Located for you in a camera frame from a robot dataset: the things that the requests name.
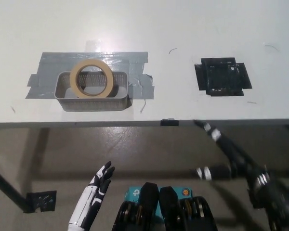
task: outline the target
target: white table surface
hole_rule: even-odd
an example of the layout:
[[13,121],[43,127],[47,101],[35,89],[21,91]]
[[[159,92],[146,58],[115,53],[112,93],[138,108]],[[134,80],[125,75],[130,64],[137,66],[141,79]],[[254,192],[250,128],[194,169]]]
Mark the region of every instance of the white table surface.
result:
[[[65,112],[25,99],[42,52],[147,51],[155,96],[120,112]],[[201,58],[244,62],[243,97],[198,90]],[[289,123],[289,0],[2,0],[0,127],[144,126],[173,118]]]

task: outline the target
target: mesh basket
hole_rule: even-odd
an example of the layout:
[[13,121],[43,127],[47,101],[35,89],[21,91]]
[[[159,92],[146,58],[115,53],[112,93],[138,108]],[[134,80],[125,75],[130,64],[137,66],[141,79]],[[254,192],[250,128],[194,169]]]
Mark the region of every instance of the mesh basket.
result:
[[[80,99],[72,91],[69,83],[70,72],[62,72],[57,81],[54,96],[65,111],[120,111],[127,107],[128,77],[124,72],[113,72],[114,87],[107,98]],[[81,72],[79,86],[90,94],[100,93],[106,86],[103,72]]]

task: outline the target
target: tape roll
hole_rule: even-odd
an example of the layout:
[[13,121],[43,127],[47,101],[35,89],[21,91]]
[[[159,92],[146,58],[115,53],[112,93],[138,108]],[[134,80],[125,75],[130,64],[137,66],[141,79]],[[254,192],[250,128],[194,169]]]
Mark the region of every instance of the tape roll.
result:
[[[86,93],[78,84],[77,82],[78,75],[87,66],[96,66],[100,68],[102,72],[104,73],[104,75],[106,76],[106,86],[101,93],[98,93],[98,94]],[[70,82],[70,86],[74,94],[78,98],[106,98],[107,96],[109,96],[109,94],[111,93],[113,89],[114,77],[112,75],[112,71],[110,67],[103,61],[97,60],[97,59],[86,59],[86,60],[80,61],[73,67],[70,73],[69,82]]]

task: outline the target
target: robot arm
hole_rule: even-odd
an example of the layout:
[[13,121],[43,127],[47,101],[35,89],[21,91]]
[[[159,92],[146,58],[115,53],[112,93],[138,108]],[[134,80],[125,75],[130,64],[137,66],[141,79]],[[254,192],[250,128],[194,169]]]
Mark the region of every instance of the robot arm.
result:
[[115,167],[110,168],[110,166],[111,161],[102,166],[84,189],[69,221],[68,231],[90,229],[110,184],[110,177],[115,170]]

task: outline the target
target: robotic finger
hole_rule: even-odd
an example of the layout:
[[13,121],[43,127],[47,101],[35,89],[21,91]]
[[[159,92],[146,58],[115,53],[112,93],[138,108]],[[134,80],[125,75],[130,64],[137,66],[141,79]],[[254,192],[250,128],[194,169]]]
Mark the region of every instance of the robotic finger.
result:
[[102,166],[84,189],[69,221],[68,231],[88,231],[90,229],[115,170],[110,166],[111,161]]

